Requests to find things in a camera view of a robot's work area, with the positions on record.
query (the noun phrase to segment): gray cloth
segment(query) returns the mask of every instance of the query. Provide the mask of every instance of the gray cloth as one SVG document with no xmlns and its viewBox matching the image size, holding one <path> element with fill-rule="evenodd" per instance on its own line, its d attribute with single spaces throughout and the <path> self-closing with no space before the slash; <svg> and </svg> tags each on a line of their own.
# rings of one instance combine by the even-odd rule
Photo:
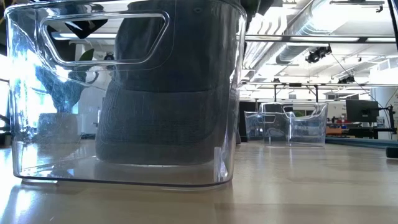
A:
<svg viewBox="0 0 398 224">
<path fill-rule="evenodd" d="M 96 155 L 122 164 L 202 164 L 212 160 L 214 148 L 226 136 L 240 13 L 216 1 L 178 0 L 176 6 L 174 1 L 154 2 L 135 2 L 130 9 L 176 10 L 172 32 L 165 33 L 142 67 L 115 68 Z M 145 57 L 162 25 L 159 18 L 123 20 L 115 58 Z"/>
</svg>

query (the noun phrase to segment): desk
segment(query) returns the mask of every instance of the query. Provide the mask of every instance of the desk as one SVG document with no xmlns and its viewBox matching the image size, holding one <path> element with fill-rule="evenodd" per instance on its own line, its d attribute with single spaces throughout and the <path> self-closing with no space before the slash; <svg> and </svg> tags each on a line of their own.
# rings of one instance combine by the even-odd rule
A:
<svg viewBox="0 0 398 224">
<path fill-rule="evenodd" d="M 22 184 L 0 149 L 0 223 L 397 223 L 398 162 L 382 149 L 236 149 L 234 179 L 217 190 Z"/>
</svg>

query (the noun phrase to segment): black monitor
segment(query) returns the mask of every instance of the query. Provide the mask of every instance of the black monitor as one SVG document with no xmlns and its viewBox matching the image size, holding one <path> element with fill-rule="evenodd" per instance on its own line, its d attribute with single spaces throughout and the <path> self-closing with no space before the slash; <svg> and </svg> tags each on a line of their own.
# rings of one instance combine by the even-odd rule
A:
<svg viewBox="0 0 398 224">
<path fill-rule="evenodd" d="M 377 101 L 346 100 L 347 120 L 351 122 L 376 122 L 379 116 Z"/>
</svg>

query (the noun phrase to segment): office room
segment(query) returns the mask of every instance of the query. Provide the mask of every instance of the office room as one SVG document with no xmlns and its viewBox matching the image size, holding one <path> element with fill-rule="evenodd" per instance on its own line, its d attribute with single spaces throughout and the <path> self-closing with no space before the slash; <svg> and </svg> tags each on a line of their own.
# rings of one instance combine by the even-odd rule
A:
<svg viewBox="0 0 398 224">
<path fill-rule="evenodd" d="M 0 223 L 397 223 L 395 1 L 0 8 Z"/>
</svg>

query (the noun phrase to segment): clear plastic bin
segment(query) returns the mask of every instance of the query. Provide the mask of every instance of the clear plastic bin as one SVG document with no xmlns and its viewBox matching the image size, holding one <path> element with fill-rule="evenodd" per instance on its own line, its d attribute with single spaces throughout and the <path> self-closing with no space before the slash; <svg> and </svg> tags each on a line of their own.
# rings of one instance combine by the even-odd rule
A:
<svg viewBox="0 0 398 224">
<path fill-rule="evenodd" d="M 263 103 L 264 142 L 270 146 L 324 146 L 326 103 Z"/>
<path fill-rule="evenodd" d="M 6 19 L 15 176 L 177 187 L 231 180 L 241 6 L 54 1 L 9 7 Z"/>
<path fill-rule="evenodd" d="M 244 112 L 244 121 L 246 123 L 246 136 L 248 141 L 264 139 L 264 118 L 263 114 L 258 112 Z"/>
</svg>

